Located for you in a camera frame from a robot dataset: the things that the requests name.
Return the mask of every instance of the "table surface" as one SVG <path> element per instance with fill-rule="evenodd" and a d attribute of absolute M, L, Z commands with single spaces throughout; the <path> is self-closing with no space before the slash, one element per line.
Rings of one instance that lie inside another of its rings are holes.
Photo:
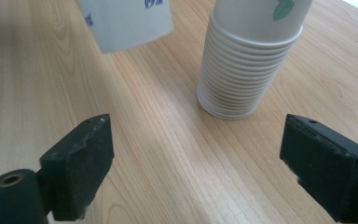
<path fill-rule="evenodd" d="M 279 152 L 288 113 L 358 143 L 358 9 L 314 0 L 260 107 L 227 121 L 196 97 L 213 4 L 172 0 L 170 35 L 101 54 L 76 1 L 0 0 L 0 174 L 109 113 L 116 157 L 79 223 L 334 223 Z"/>

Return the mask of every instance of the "paper cup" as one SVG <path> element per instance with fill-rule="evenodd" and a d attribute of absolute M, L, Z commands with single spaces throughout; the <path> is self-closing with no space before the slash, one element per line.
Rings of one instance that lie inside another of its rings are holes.
<path fill-rule="evenodd" d="M 242 63 L 241 61 L 234 62 L 223 56 L 219 51 L 214 50 L 213 46 L 207 48 L 207 51 L 205 51 L 205 53 L 208 53 L 211 58 L 216 59 L 217 64 L 224 64 L 232 68 L 239 69 L 241 71 L 250 71 L 250 72 L 271 71 L 271 70 L 275 70 L 280 65 L 280 62 L 273 63 L 273 64 L 266 64 L 266 65 L 261 65 L 261 64 L 249 65 L 247 63 Z"/>
<path fill-rule="evenodd" d="M 229 92 L 233 95 L 243 95 L 253 93 L 258 90 L 262 90 L 266 88 L 266 83 L 270 83 L 271 78 L 263 80 L 259 83 L 238 83 L 234 82 L 232 79 L 227 80 L 226 78 L 222 78 L 217 75 L 208 74 L 208 80 L 213 83 L 216 88 L 219 88 L 223 91 Z"/>
<path fill-rule="evenodd" d="M 244 108 L 248 108 L 249 105 L 257 104 L 257 97 L 254 97 L 248 101 L 228 99 L 226 97 L 222 97 L 219 94 L 215 94 L 215 92 L 211 92 L 212 89 L 210 89 L 206 82 L 203 82 L 200 86 L 203 97 L 208 100 L 210 105 L 216 105 L 221 108 L 227 108 L 231 110 L 243 110 Z"/>
<path fill-rule="evenodd" d="M 210 96 L 214 99 L 219 99 L 222 102 L 232 103 L 235 107 L 242 107 L 243 105 L 254 104 L 258 99 L 261 99 L 264 95 L 265 89 L 262 89 L 258 92 L 255 92 L 253 95 L 245 96 L 236 96 L 232 94 L 227 94 L 217 88 L 211 86 L 207 81 L 204 81 L 205 92 L 208 92 Z"/>
<path fill-rule="evenodd" d="M 301 28 L 312 0 L 216 0 L 222 30 L 255 45 L 285 45 Z"/>
<path fill-rule="evenodd" d="M 270 76 L 270 74 L 273 74 L 275 71 L 277 71 L 281 64 L 278 64 L 277 67 L 269 69 L 269 70 L 261 70 L 261 71 L 248 71 L 248 70 L 241 70 L 223 63 L 218 62 L 215 58 L 211 57 L 208 53 L 208 50 L 204 51 L 205 60 L 211 64 L 211 66 L 217 68 L 219 71 L 223 72 L 226 75 L 237 77 L 241 79 L 242 77 L 251 77 L 251 78 L 264 78 L 266 76 Z"/>
<path fill-rule="evenodd" d="M 230 91 L 228 89 L 222 88 L 219 85 L 216 85 L 215 82 L 213 82 L 211 79 L 209 78 L 205 78 L 203 80 L 204 85 L 208 86 L 208 92 L 210 94 L 217 94 L 219 96 L 224 96 L 224 99 L 228 99 L 228 100 L 236 100 L 237 102 L 249 102 L 249 100 L 253 100 L 254 98 L 257 98 L 257 96 L 259 95 L 260 92 L 263 92 L 263 90 L 266 87 L 261 87 L 261 88 L 255 88 L 252 91 L 247 91 L 245 93 L 238 93 L 238 94 L 233 94 L 233 91 Z"/>
<path fill-rule="evenodd" d="M 220 119 L 244 119 L 252 115 L 257 109 L 258 105 L 250 105 L 242 110 L 236 111 L 234 115 L 232 113 L 227 113 L 221 109 L 221 107 L 210 104 L 210 101 L 205 99 L 204 94 L 201 91 L 201 88 L 197 88 L 197 98 L 200 102 L 200 105 L 210 114 Z"/>
<path fill-rule="evenodd" d="M 213 51 L 217 51 L 221 56 L 231 60 L 234 63 L 245 64 L 248 66 L 269 66 L 276 63 L 280 63 L 282 61 L 282 57 L 272 59 L 272 60 L 265 60 L 260 61 L 256 59 L 252 59 L 252 55 L 249 54 L 241 54 L 235 50 L 228 49 L 225 46 L 214 44 L 213 41 L 209 39 L 205 40 L 205 44 L 208 44 L 208 48 Z"/>
<path fill-rule="evenodd" d="M 102 53 L 142 45 L 173 30 L 169 0 L 77 0 Z"/>
<path fill-rule="evenodd" d="M 237 83 L 238 85 L 243 85 L 243 83 L 248 83 L 249 85 L 265 83 L 271 79 L 276 74 L 276 71 L 268 72 L 265 75 L 260 76 L 246 76 L 246 74 L 238 75 L 231 73 L 222 66 L 217 66 L 207 57 L 203 60 L 201 65 L 204 67 L 210 76 L 219 77 L 220 80 L 226 80 L 231 83 Z"/>
<path fill-rule="evenodd" d="M 288 54 L 291 50 L 291 48 L 287 50 L 283 50 L 279 53 L 270 53 L 270 54 L 260 54 L 256 53 L 256 50 L 251 51 L 245 51 L 244 49 L 235 49 L 232 46 L 229 45 L 229 43 L 226 41 L 219 40 L 215 38 L 212 34 L 212 32 L 207 34 L 208 37 L 205 40 L 206 43 L 210 43 L 214 49 L 222 50 L 227 54 L 232 55 L 233 57 L 236 57 L 240 60 L 249 61 L 249 62 L 261 62 L 261 63 L 275 63 L 276 61 L 279 61 L 282 56 Z"/>
<path fill-rule="evenodd" d="M 221 43 L 224 43 L 229 48 L 240 52 L 252 53 L 255 55 L 273 55 L 289 50 L 292 45 L 296 43 L 296 39 L 294 39 L 294 41 L 292 42 L 287 42 L 287 45 L 270 46 L 270 48 L 266 46 L 256 46 L 253 45 L 251 42 L 246 41 L 245 39 L 239 39 L 232 34 L 227 33 L 226 31 L 222 30 L 217 24 L 213 24 L 212 16 L 213 14 L 211 15 L 210 19 L 210 28 L 208 28 L 208 32 L 210 32 L 209 35 L 217 39 Z"/>

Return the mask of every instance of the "held paper cup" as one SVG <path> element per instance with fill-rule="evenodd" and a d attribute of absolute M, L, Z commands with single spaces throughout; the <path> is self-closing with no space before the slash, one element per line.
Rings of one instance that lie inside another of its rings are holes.
<path fill-rule="evenodd" d="M 311 2 L 216 0 L 212 19 L 222 30 L 255 45 L 285 45 L 300 30 Z"/>
<path fill-rule="evenodd" d="M 173 30 L 169 0 L 77 0 L 102 53 L 142 45 Z"/>

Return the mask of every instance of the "cup logo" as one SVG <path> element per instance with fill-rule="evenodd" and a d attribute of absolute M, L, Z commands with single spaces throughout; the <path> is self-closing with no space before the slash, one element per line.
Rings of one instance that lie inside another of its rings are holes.
<path fill-rule="evenodd" d="M 162 0 L 145 0 L 145 7 L 151 8 L 152 6 L 162 5 Z"/>
<path fill-rule="evenodd" d="M 91 12 L 89 12 L 89 15 L 87 15 L 84 20 L 86 21 L 86 24 L 88 26 L 92 26 L 94 22 L 92 21 Z"/>
<path fill-rule="evenodd" d="M 279 4 L 275 7 L 274 15 L 272 16 L 275 21 L 285 18 L 295 6 L 293 0 L 278 0 L 278 2 Z"/>

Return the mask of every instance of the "green logo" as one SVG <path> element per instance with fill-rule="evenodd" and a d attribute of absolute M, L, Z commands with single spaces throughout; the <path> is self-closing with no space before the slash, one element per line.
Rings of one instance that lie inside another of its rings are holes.
<path fill-rule="evenodd" d="M 279 4 L 275 7 L 273 20 L 278 21 L 289 15 L 295 6 L 293 0 L 278 0 Z"/>

